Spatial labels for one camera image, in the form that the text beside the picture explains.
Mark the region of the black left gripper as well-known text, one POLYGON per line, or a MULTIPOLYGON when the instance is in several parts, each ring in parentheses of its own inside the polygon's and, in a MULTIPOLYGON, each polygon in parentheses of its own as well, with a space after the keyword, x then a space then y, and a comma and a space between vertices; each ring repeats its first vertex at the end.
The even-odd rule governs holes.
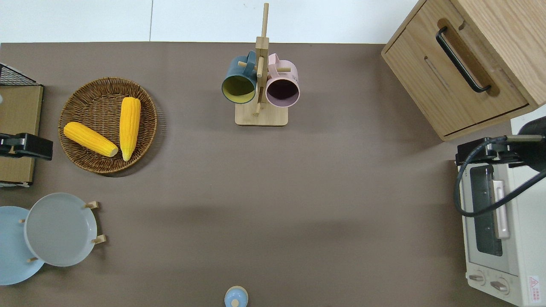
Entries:
POLYGON ((12 152, 14 135, 0 135, 0 156, 31 157, 34 159, 52 160, 53 141, 29 133, 15 135, 15 153, 12 152))

